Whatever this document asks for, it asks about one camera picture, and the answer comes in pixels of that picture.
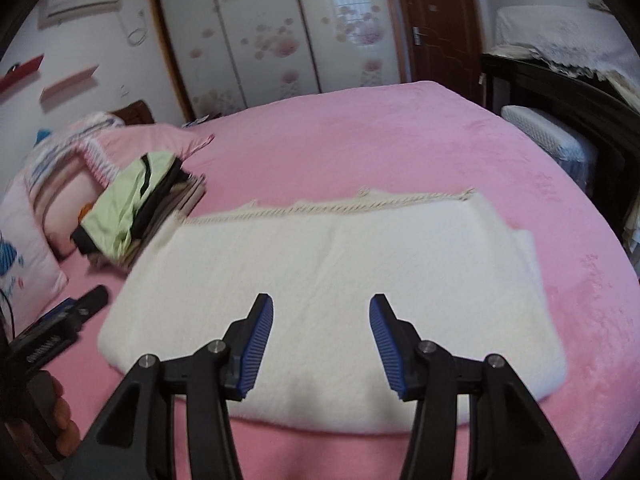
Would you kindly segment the person's left hand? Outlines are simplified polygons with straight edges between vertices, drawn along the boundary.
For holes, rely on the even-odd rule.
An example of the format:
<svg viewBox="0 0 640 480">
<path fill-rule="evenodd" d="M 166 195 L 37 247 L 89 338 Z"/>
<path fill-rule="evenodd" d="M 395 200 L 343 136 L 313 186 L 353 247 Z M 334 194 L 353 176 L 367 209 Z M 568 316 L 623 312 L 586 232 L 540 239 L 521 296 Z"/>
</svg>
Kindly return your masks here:
<svg viewBox="0 0 640 480">
<path fill-rule="evenodd" d="M 60 432 L 56 438 L 56 449 L 64 457 L 73 455 L 81 442 L 80 430 L 76 422 L 72 419 L 70 404 L 63 398 L 64 388 L 54 377 L 51 377 L 55 394 L 55 404 L 53 407 L 53 419 Z"/>
</svg>

